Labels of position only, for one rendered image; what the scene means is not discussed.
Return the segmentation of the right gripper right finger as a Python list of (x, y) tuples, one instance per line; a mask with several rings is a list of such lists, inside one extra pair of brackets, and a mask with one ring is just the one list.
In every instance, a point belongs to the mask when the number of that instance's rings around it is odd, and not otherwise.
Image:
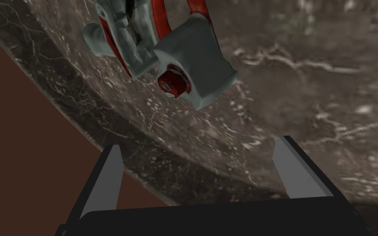
[(289, 198), (345, 198), (290, 136), (276, 139), (272, 160)]

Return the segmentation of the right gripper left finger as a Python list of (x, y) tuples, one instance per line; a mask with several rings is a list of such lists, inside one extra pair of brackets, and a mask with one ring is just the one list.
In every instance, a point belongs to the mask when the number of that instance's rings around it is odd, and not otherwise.
[(77, 222), (89, 212), (116, 209), (123, 172), (119, 145), (105, 147), (72, 207), (67, 225)]

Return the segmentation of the grey and red toy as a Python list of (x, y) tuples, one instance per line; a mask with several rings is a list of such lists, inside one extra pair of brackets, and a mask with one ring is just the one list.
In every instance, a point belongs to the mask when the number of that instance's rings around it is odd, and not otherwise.
[(131, 79), (159, 65), (157, 84), (168, 97), (183, 97), (195, 110), (238, 81), (225, 60), (205, 0), (187, 0), (188, 19), (171, 29), (164, 0), (96, 0), (99, 23), (83, 29), (96, 56), (116, 57)]

